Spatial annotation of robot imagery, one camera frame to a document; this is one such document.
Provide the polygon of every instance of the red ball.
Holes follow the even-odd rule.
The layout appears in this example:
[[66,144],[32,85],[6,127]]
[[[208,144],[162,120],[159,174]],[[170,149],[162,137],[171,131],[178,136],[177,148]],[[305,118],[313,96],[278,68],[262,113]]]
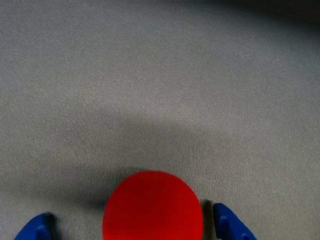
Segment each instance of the red ball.
[[199,200],[180,178],[142,171],[126,178],[109,198],[104,240],[201,240]]

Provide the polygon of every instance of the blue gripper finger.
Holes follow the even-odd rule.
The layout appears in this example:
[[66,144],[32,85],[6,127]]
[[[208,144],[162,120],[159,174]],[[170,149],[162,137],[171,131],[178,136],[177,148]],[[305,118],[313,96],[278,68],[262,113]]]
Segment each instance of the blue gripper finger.
[[53,240],[47,213],[32,218],[18,233],[14,240]]
[[257,240],[242,221],[222,203],[212,207],[215,235],[222,240]]

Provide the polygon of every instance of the gray carpet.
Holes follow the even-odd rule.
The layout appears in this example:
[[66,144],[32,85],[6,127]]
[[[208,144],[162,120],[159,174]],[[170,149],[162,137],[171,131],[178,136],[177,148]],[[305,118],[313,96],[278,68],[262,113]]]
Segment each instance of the gray carpet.
[[140,170],[260,240],[320,236],[320,32],[222,5],[3,4],[0,239],[42,212],[102,239]]

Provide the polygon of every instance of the gray fabric surface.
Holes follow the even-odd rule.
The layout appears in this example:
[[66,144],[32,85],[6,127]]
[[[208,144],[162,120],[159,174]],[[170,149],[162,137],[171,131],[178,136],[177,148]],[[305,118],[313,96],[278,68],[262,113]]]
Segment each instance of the gray fabric surface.
[[1,6],[0,239],[52,212],[102,239],[140,170],[260,240],[320,236],[320,33],[219,5]]

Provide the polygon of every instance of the blue plastic claw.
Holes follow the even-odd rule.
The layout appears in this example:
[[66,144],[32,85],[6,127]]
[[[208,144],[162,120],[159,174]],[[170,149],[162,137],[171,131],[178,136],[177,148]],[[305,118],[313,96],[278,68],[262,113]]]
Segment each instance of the blue plastic claw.
[[32,218],[14,240],[52,240],[49,217],[49,214],[43,213]]
[[215,235],[222,240],[257,240],[253,233],[227,206],[213,204]]

